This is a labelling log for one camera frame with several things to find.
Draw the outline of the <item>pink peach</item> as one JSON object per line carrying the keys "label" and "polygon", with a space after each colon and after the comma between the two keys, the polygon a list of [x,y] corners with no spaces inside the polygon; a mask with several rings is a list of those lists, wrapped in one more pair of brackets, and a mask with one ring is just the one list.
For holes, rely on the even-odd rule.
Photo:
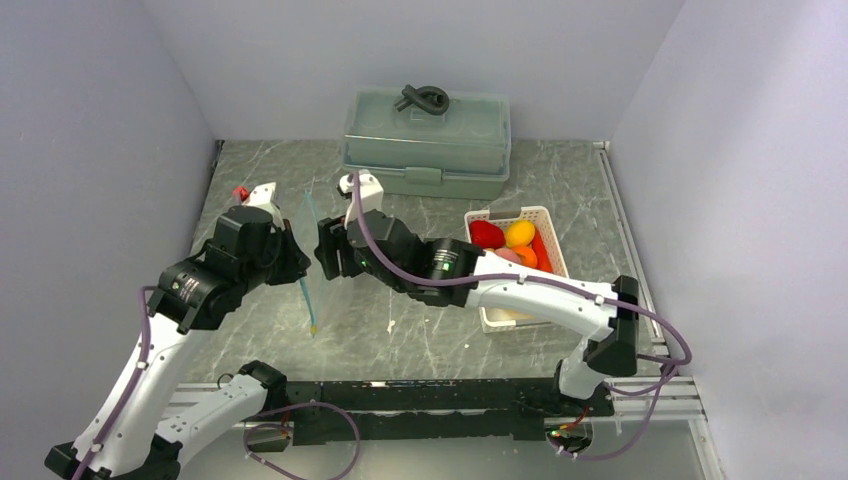
{"label": "pink peach", "polygon": [[508,247],[501,247],[501,248],[495,249],[494,253],[498,257],[503,258],[503,259],[505,259],[509,262],[518,263],[518,264],[521,263],[521,257],[514,250],[512,250]]}

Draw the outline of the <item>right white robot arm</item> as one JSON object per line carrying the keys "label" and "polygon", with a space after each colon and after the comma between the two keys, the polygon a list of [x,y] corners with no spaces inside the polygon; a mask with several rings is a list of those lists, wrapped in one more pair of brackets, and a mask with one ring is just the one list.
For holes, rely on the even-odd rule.
{"label": "right white robot arm", "polygon": [[550,391],[564,415],[585,407],[604,380],[637,372],[639,283],[633,277],[603,283],[545,273],[465,241],[423,240],[377,210],[352,221],[325,218],[317,229],[315,255],[329,280],[366,273],[428,306],[510,310],[579,334]]}

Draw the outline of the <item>clear zip top bag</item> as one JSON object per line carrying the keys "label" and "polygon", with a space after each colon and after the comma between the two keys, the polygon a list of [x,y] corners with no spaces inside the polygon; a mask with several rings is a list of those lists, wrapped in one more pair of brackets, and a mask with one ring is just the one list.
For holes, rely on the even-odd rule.
{"label": "clear zip top bag", "polygon": [[325,217],[325,212],[316,206],[308,191],[303,191],[300,200],[292,220],[292,227],[300,249],[310,260],[306,276],[300,280],[300,287],[309,313],[309,334],[315,339],[328,312],[330,287],[330,282],[325,278],[322,265],[315,254],[315,249],[319,246],[318,221]]}

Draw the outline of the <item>white perforated plastic basket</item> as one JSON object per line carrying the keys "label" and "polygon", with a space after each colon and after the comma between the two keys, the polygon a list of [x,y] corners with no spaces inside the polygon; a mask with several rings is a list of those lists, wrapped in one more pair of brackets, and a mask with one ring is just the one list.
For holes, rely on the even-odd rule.
{"label": "white perforated plastic basket", "polygon": [[[517,220],[532,221],[542,235],[553,266],[552,274],[569,277],[569,272],[559,245],[559,239],[551,215],[546,207],[525,206],[513,211],[493,211],[490,209],[468,211],[464,215],[465,236],[470,241],[468,224],[474,220],[486,220],[503,231]],[[482,331],[486,334],[523,330],[550,325],[550,322],[534,318],[528,314],[498,308],[479,308]]]}

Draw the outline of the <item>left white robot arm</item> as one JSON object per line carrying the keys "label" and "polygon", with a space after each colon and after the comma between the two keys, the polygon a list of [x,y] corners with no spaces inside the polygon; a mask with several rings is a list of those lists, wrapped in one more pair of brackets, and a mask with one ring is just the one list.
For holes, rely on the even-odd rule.
{"label": "left white robot arm", "polygon": [[279,417],[287,378],[254,360],[223,392],[170,419],[163,414],[200,347],[261,285],[305,277],[311,262],[273,203],[221,214],[201,250],[166,268],[139,294],[139,339],[108,398],[72,442],[55,445],[45,467],[62,479],[174,479],[234,423]]}

